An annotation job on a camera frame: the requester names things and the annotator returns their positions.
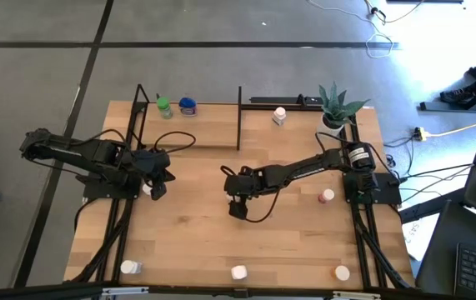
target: wooden board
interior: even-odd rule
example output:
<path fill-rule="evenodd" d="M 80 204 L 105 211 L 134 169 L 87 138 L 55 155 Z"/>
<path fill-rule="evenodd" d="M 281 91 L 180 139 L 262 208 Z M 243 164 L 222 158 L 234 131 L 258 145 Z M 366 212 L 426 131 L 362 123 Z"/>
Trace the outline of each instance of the wooden board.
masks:
<path fill-rule="evenodd" d="M 104 129 L 115 128 L 126 134 L 130 118 L 131 102 L 111 101 L 108 115 L 104 120 Z M 176 103 L 171 103 L 173 117 L 164 119 L 156 107 L 156 103 L 148 104 L 147 119 L 143 129 L 143 143 L 153 145 L 162 134 L 171 131 L 191 133 L 197 139 L 195 147 L 231 147 L 235 148 L 238 141 L 238 106 L 232 104 L 198 104 L 195 117 L 184 117 Z M 114 137 L 109 133 L 105 138 Z M 171 135 L 158 143 L 160 147 L 175 147 L 190 143 L 191 138 L 183 135 Z"/>
<path fill-rule="evenodd" d="M 295 181 L 282 190 L 273 214 L 258 224 L 228 215 L 225 175 L 219 167 L 238 170 L 268 163 L 293 163 L 319 153 L 314 138 L 319 112 L 288 112 L 283 127 L 268 111 L 243 111 L 242 150 L 190 148 L 171 154 L 169 171 L 177 180 L 154 202 L 140 197 L 133 208 L 125 259 L 143 263 L 136 275 L 122 275 L 121 283 L 198 287 L 251 288 L 362 288 L 350 209 L 343 195 L 341 173 L 323 172 Z M 363 141 L 382 152 L 382 138 L 373 109 L 358 112 Z M 326 148 L 339 142 L 322 137 Z M 378 172 L 384 169 L 378 166 Z M 319 204 L 317 196 L 332 188 L 335 199 Z M 262 217 L 273 196 L 248 203 L 249 218 Z M 98 250 L 110 202 L 98 201 L 81 214 L 65 278 L 73 278 Z M 413 276 L 398 215 L 387 206 L 375 206 L 380 245 L 408 283 Z M 368 263 L 374 270 L 373 255 Z M 234 281 L 230 269 L 245 265 L 249 275 Z M 347 282 L 333 278 L 343 264 L 351 271 Z M 109 259 L 107 278 L 113 265 Z M 376 284 L 376 274 L 372 274 Z"/>

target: green plant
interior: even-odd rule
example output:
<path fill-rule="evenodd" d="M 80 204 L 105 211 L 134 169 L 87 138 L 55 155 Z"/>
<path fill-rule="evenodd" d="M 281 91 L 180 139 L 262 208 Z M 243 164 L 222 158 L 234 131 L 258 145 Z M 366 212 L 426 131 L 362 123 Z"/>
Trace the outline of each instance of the green plant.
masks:
<path fill-rule="evenodd" d="M 343 91 L 338 95 L 336 83 L 334 82 L 330 89 L 330 99 L 327 97 L 327 93 L 323 86 L 319 85 L 319 94 L 323 99 L 323 111 L 324 116 L 328 119 L 328 122 L 334 126 L 343 126 L 346 123 L 351 123 L 348 117 L 354 115 L 360 108 L 367 103 L 365 101 L 355 101 L 347 105 L 343 105 L 345 100 L 345 93 Z"/>

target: concrete floor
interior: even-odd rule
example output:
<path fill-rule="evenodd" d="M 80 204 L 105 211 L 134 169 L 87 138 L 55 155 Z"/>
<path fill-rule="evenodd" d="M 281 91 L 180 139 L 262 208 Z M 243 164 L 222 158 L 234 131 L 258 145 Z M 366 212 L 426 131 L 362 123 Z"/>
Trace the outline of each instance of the concrete floor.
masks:
<path fill-rule="evenodd" d="M 105 2 L 24 0 L 16 5 L 0 0 L 0 40 L 91 42 Z M 318 3 L 363 18 L 367 12 L 359 0 Z M 373 3 L 389 18 L 413 6 Z M 443 20 L 448 26 L 438 26 Z M 445 88 L 472 80 L 463 72 L 476 65 L 476 1 L 425 3 L 403 21 L 378 26 L 401 42 L 403 50 L 371 59 L 362 48 L 101 49 L 74 137 L 99 132 L 108 102 L 131 101 L 137 83 L 149 97 L 188 95 L 201 102 L 232 103 L 239 85 L 248 99 L 317 95 L 318 84 L 335 80 L 339 88 L 348 89 L 348 101 L 373 100 L 370 105 L 378 111 L 384 141 L 404 137 L 415 126 L 440 133 L 476 123 L 476 114 L 417 109 L 419 102 L 435 99 Z M 114 3 L 103 40 L 365 42 L 372 33 L 369 24 L 355 17 L 324 12 L 304 0 L 125 0 Z M 0 288 L 12 283 L 48 174 L 45 167 L 23 161 L 18 147 L 26 131 L 46 127 L 62 132 L 88 53 L 88 49 L 0 49 Z M 476 149 L 476 128 L 416 143 L 414 148 L 413 173 L 468 163 Z M 388 153 L 398 163 L 395 169 L 405 172 L 406 149 Z M 464 180 L 440 183 L 433 190 L 445 193 L 461 187 Z M 411 179 L 403 186 L 421 188 L 430 182 Z M 72 175 L 60 177 L 30 285 L 62 281 L 82 189 Z M 403 191 L 403 196 L 411 193 Z M 432 197 L 422 194 L 406 204 Z"/>

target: green bottle cap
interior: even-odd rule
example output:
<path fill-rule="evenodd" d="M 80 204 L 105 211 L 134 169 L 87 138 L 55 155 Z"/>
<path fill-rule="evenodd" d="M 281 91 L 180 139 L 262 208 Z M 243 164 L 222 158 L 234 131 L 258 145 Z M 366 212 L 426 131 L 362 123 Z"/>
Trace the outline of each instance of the green bottle cap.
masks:
<path fill-rule="evenodd" d="M 158 105 L 158 109 L 167 109 L 169 107 L 169 100 L 166 97 L 160 97 L 156 100 L 156 105 Z"/>

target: white pot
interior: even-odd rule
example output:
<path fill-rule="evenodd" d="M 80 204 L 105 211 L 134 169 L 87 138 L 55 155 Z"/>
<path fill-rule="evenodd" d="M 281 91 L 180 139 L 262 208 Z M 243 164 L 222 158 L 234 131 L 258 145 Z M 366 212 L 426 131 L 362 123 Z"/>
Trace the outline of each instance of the white pot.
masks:
<path fill-rule="evenodd" d="M 338 128 L 330 128 L 328 127 L 327 125 L 324 124 L 323 122 L 323 115 L 321 115 L 321 118 L 319 119 L 319 124 L 318 124 L 318 128 L 317 128 L 317 132 L 318 133 L 327 133 L 327 134 L 330 134 L 330 135 L 333 135 L 335 137 L 337 137 L 339 135 L 339 132 L 341 131 L 341 129 L 343 128 L 343 125 L 338 127 Z"/>

